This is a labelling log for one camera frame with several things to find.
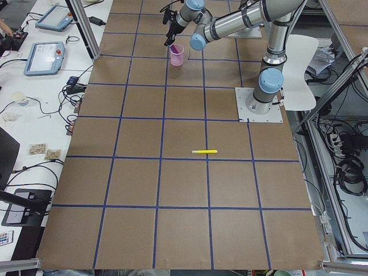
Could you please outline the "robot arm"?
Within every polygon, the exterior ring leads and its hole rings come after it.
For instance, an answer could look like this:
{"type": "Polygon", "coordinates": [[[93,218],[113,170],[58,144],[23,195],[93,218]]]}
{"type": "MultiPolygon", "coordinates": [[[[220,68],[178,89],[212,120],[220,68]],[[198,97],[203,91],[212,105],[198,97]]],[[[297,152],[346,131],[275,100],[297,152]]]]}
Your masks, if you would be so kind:
{"type": "Polygon", "coordinates": [[[268,42],[262,56],[258,84],[246,100],[250,111],[265,114],[283,86],[286,43],[305,4],[299,0],[241,1],[237,10],[222,17],[214,17],[204,1],[182,1],[180,10],[171,10],[170,5],[166,5],[160,10],[163,23],[170,25],[165,45],[172,46],[176,35],[182,33],[190,22],[196,24],[190,39],[190,46],[196,51],[224,37],[259,39],[260,29],[265,27],[268,42]]]}

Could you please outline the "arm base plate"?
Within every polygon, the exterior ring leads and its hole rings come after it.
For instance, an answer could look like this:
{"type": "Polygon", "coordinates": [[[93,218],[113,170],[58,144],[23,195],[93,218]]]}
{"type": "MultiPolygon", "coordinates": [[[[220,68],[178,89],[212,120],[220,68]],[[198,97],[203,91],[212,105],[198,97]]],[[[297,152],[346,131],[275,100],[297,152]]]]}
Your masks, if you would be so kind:
{"type": "Polygon", "coordinates": [[[254,98],[253,90],[252,87],[235,88],[239,122],[283,123],[277,96],[263,104],[254,98]]]}

